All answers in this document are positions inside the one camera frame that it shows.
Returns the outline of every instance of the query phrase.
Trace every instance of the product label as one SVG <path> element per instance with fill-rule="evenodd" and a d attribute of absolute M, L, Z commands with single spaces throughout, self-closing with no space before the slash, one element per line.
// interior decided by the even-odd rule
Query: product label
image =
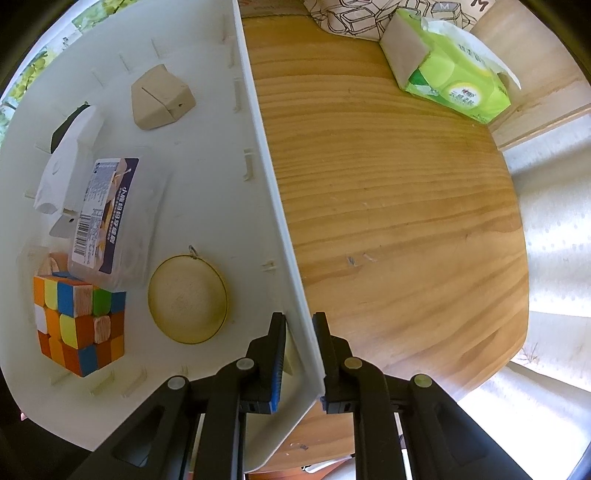
<path fill-rule="evenodd" d="M 473 51 L 470 47 L 466 47 L 461 43 L 458 43 L 457 47 L 465 55 L 465 57 L 478 68 L 480 68 L 481 70 L 488 70 L 488 67 L 486 66 L 486 62 L 484 61 L 484 59 L 480 55 L 478 55 L 478 53 Z"/>
<path fill-rule="evenodd" d="M 95 163 L 72 249 L 72 261 L 110 274 L 121 217 L 138 158 L 109 158 Z"/>
<path fill-rule="evenodd" d="M 452 102 L 465 108 L 474 108 L 482 100 L 480 93 L 473 85 L 456 85 L 449 90 Z"/>
<path fill-rule="evenodd" d="M 431 85 L 415 85 L 415 88 L 424 95 L 439 96 L 439 92 L 431 87 Z"/>

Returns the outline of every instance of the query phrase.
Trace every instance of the plastic package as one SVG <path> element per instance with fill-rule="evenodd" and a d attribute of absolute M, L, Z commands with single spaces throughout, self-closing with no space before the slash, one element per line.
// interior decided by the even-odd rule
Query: plastic package
<path fill-rule="evenodd" d="M 399 87 L 487 124 L 511 104 L 498 73 L 519 80 L 474 35 L 398 10 L 380 45 Z"/>
<path fill-rule="evenodd" d="M 147 147 L 116 155 L 103 150 L 99 158 L 72 239 L 68 270 L 104 290 L 127 291 L 145 281 L 167 170 Z"/>

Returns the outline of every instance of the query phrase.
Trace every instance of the wooden tabletop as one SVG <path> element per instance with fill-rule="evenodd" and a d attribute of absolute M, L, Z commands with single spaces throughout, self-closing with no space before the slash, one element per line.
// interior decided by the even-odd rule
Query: wooden tabletop
<path fill-rule="evenodd" d="M 390 375 L 461 397 L 525 340 L 517 198 L 486 126 L 399 90 L 378 43 L 307 17 L 243 21 L 311 312 Z M 264 470 L 352 453 L 316 405 Z"/>

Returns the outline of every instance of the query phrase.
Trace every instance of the colorful puzzle cube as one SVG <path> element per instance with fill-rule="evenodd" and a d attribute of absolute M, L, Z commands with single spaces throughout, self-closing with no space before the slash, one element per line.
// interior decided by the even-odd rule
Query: colorful puzzle cube
<path fill-rule="evenodd" d="M 33 278 L 41 353 L 85 377 L 125 352 L 125 292 L 111 293 L 68 272 Z"/>

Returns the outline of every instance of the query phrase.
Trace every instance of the tissue box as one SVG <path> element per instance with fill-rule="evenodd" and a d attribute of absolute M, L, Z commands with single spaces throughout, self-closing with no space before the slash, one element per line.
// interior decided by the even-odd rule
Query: tissue box
<path fill-rule="evenodd" d="M 498 73 L 518 84 L 480 40 L 445 21 L 398 10 L 380 45 L 403 90 L 487 124 L 510 104 Z"/>

